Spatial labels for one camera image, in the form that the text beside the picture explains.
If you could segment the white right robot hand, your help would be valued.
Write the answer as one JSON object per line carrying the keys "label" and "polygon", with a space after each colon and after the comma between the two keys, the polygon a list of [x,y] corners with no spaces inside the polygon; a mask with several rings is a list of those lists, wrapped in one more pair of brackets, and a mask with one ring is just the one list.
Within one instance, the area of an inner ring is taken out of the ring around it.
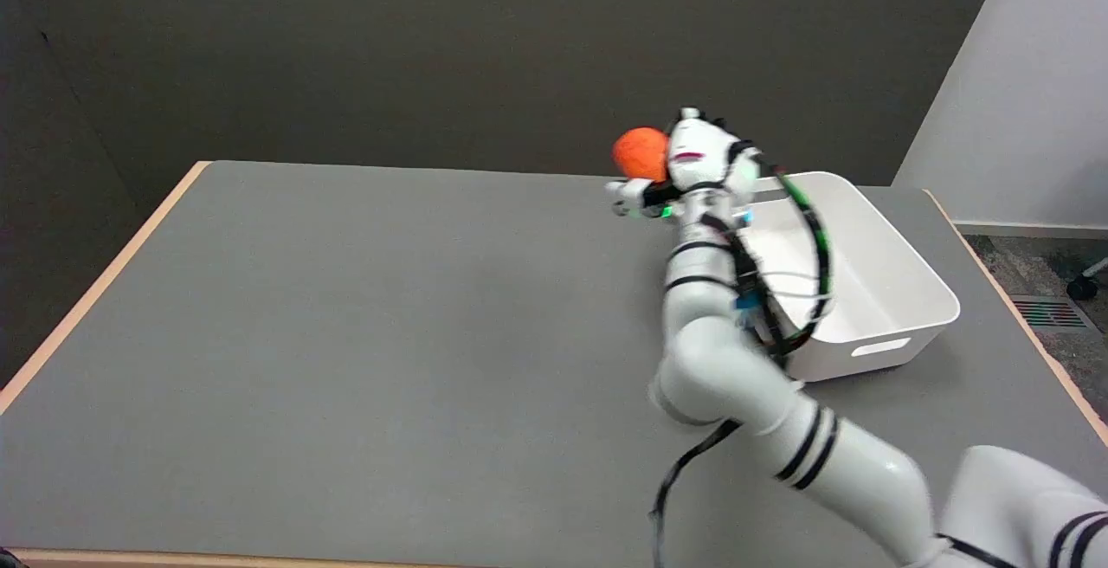
{"label": "white right robot hand", "polygon": [[612,146],[620,180],[605,190],[617,216],[661,218],[689,213],[737,216],[752,204],[761,177],[760,151],[725,130],[722,118],[706,118],[684,107],[668,130],[634,127]]}

